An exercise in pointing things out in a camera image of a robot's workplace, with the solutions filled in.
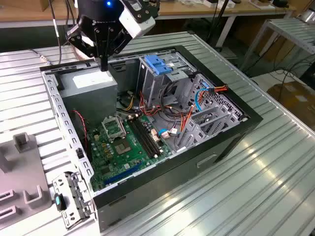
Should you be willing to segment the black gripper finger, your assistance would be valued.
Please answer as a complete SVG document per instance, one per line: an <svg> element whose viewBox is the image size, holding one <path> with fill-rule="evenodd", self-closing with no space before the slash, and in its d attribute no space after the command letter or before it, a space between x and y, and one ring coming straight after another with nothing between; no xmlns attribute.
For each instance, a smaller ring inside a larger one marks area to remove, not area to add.
<svg viewBox="0 0 315 236"><path fill-rule="evenodd" d="M73 26L66 33L68 42L76 48L80 53L84 54L89 58L93 58L98 64L99 69L102 70L102 42L98 43L96 39L94 40L87 37L87 35L82 31L79 24Z"/></svg>
<svg viewBox="0 0 315 236"><path fill-rule="evenodd" d="M129 42L130 34L124 27L109 27L102 58L103 71L108 70L108 58L119 54Z"/></svg>

